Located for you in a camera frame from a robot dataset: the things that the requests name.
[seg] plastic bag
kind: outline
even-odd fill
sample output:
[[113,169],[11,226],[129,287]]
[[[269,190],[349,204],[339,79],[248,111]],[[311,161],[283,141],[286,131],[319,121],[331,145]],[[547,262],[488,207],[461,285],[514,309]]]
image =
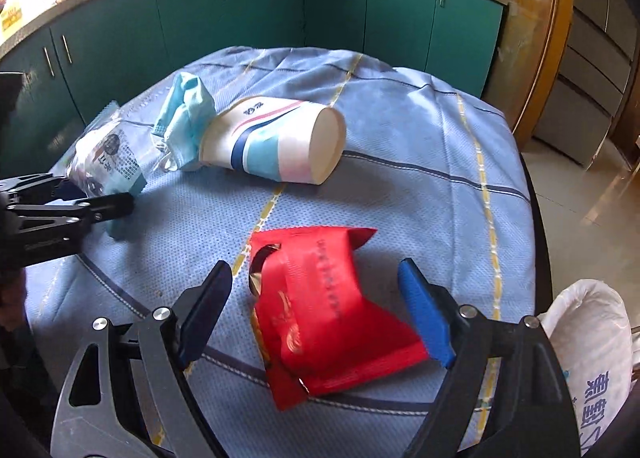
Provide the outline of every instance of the plastic bag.
[[280,411],[428,358],[409,325],[362,295],[351,253],[375,232],[311,226],[251,236],[252,328]]
[[539,317],[574,400],[584,454],[629,394],[633,352],[625,305],[602,281],[581,279]]
[[151,126],[124,119],[118,104],[111,102],[53,171],[65,174],[89,197],[140,194],[146,185],[142,162],[155,157],[148,134]]

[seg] tiled floor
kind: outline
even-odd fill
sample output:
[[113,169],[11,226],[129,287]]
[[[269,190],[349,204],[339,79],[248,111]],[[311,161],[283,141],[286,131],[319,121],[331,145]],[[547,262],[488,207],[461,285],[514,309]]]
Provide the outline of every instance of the tiled floor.
[[551,260],[554,295],[581,278],[605,281],[640,325],[640,173],[605,143],[591,167],[533,140],[523,152]]

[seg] surgical mask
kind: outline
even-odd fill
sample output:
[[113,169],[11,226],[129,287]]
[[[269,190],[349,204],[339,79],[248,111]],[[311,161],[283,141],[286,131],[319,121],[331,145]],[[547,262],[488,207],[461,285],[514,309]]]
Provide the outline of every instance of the surgical mask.
[[158,143],[164,151],[160,168],[194,171],[201,167],[200,142],[216,113],[213,98],[199,77],[188,72],[176,74],[152,130],[153,135],[162,137]]

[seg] black clamp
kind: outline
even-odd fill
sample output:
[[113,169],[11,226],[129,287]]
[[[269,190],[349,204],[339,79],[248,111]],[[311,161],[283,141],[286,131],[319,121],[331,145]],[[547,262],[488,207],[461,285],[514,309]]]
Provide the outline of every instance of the black clamp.
[[[78,199],[73,205],[45,205]],[[39,173],[0,180],[0,269],[76,254],[91,225],[131,214],[129,193],[87,198],[65,177]]]
[[[121,326],[96,319],[60,393],[52,456],[226,458],[182,372],[203,352],[232,282],[231,268],[219,261],[202,285],[182,292],[171,308],[156,308],[142,321]],[[130,359],[144,364],[173,453],[149,438]]]
[[[433,408],[404,458],[579,458],[577,425],[562,370],[536,317],[517,323],[487,319],[428,283],[412,260],[404,265],[446,319],[453,358]],[[231,291],[227,263],[137,323],[98,318],[76,354],[60,394],[54,458],[225,458],[182,371],[197,359]],[[458,451],[477,407],[490,358],[501,357],[481,441]],[[133,385],[130,359],[146,378],[172,452],[151,443]]]

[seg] cabinet handle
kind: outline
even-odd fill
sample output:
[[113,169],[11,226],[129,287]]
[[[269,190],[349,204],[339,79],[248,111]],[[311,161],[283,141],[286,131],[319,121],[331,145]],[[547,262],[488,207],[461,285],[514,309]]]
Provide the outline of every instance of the cabinet handle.
[[69,53],[69,47],[66,44],[66,38],[64,34],[62,34],[62,43],[63,45],[65,45],[66,58],[69,60],[69,64],[74,64],[73,60],[71,59],[71,54]]
[[49,52],[47,52],[47,47],[42,47],[44,50],[44,57],[47,60],[47,64],[49,65],[49,73],[51,74],[51,79],[56,78],[56,74],[53,73],[53,67],[51,66],[51,60],[49,59]]

